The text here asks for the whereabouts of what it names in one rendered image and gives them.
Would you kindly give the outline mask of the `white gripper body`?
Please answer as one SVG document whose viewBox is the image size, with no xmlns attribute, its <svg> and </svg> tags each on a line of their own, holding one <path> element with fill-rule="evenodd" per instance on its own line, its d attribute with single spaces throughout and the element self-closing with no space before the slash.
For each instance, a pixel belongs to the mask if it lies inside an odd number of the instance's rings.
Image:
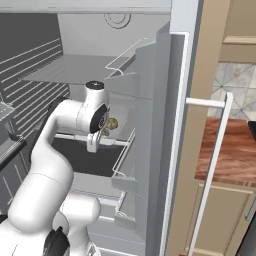
<svg viewBox="0 0 256 256">
<path fill-rule="evenodd" d="M 100 133 L 89 134 L 87 136 L 87 151 L 96 153 L 100 142 Z"/>
</svg>

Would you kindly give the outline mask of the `grey fridge drawer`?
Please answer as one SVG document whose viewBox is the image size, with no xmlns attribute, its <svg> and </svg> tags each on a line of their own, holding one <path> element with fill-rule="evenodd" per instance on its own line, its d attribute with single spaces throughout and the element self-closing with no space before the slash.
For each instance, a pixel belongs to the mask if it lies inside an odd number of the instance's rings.
<svg viewBox="0 0 256 256">
<path fill-rule="evenodd" d="M 117 208 L 123 195 L 121 190 L 112 186 L 109 177 L 95 176 L 83 173 L 74 173 L 74 180 L 71 186 L 74 192 L 83 193 L 97 197 L 101 204 Z"/>
</svg>

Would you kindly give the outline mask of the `grey fridge door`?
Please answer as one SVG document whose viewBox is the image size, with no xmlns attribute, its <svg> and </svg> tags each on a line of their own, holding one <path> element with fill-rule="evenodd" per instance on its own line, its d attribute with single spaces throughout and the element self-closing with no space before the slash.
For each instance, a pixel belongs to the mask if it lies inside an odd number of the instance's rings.
<svg viewBox="0 0 256 256">
<path fill-rule="evenodd" d="M 153 43 L 136 50 L 135 219 L 126 256 L 165 256 L 183 119 L 191 86 L 203 0 L 173 0 Z"/>
</svg>

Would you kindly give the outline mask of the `glass fridge shelf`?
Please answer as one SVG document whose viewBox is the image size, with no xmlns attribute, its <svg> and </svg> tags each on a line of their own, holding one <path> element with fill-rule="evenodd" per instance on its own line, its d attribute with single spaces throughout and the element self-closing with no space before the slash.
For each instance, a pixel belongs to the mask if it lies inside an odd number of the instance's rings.
<svg viewBox="0 0 256 256">
<path fill-rule="evenodd" d="M 120 57 L 111 63 L 113 60 L 113 56 L 66 54 L 23 77 L 23 80 L 68 84 L 84 84 L 90 80 L 103 81 L 116 69 L 125 71 L 135 61 L 135 57 Z"/>
</svg>

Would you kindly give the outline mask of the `grey open fridge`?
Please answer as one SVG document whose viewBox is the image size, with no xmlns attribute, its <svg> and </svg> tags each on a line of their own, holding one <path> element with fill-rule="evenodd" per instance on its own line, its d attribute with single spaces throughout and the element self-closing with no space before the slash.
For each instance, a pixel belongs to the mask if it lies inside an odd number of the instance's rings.
<svg viewBox="0 0 256 256">
<path fill-rule="evenodd" d="M 0 0 L 0 220 L 30 170 L 30 153 L 51 103 L 60 97 L 83 102 L 89 82 L 23 77 L 66 54 L 115 58 L 141 38 L 145 40 L 137 49 L 153 43 L 170 20 L 172 1 Z M 106 92 L 109 112 L 112 108 L 135 111 L 131 97 Z M 74 173 L 110 179 L 124 146 L 99 142 L 97 152 L 91 153 L 87 141 L 54 137 L 52 142 Z M 125 244 L 134 240 L 131 231 L 114 223 L 115 207 L 100 205 L 99 218 L 87 226 L 91 241 L 101 256 L 126 256 Z"/>
</svg>

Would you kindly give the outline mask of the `beige tall cabinet panel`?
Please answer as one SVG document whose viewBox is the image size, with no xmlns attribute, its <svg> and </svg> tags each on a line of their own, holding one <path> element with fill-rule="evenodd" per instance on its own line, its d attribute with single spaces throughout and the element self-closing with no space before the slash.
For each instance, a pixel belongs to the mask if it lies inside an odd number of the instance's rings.
<svg viewBox="0 0 256 256">
<path fill-rule="evenodd" d="M 210 99 L 231 0 L 203 0 L 191 98 Z M 208 109 L 185 106 L 184 140 L 166 256 L 186 254 L 201 199 L 195 172 Z"/>
</svg>

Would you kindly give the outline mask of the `beige base cupboard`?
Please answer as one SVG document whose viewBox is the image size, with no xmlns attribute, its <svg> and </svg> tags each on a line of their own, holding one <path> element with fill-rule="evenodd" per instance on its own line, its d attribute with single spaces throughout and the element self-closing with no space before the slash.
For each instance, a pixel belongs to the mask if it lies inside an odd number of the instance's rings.
<svg viewBox="0 0 256 256">
<path fill-rule="evenodd" d="M 188 224 L 182 244 L 187 255 L 203 194 L 204 182 L 192 181 L 184 188 Z M 235 256 L 249 225 L 244 220 L 253 202 L 255 187 L 213 182 L 192 256 Z"/>
</svg>

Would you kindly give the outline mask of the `black worktop appliance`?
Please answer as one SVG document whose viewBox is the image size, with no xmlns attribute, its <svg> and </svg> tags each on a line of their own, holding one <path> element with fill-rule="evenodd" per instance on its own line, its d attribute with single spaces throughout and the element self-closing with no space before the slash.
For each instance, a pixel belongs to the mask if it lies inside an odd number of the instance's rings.
<svg viewBox="0 0 256 256">
<path fill-rule="evenodd" d="M 256 121 L 248 121 L 248 127 L 252 133 L 252 136 L 256 142 Z"/>
</svg>

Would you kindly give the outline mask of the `dark appliance front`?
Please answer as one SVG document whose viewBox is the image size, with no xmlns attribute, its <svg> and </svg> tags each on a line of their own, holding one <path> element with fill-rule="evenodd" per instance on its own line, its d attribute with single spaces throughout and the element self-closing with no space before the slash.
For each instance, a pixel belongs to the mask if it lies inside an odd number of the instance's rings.
<svg viewBox="0 0 256 256">
<path fill-rule="evenodd" d="M 256 227 L 250 227 L 235 256 L 256 256 Z"/>
</svg>

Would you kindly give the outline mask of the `beige wall cupboard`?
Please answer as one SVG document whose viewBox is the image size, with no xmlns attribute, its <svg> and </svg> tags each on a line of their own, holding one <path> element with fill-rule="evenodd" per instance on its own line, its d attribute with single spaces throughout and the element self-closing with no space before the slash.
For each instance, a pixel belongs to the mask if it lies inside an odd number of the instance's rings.
<svg viewBox="0 0 256 256">
<path fill-rule="evenodd" d="M 256 63 L 256 0 L 231 0 L 220 61 Z"/>
</svg>

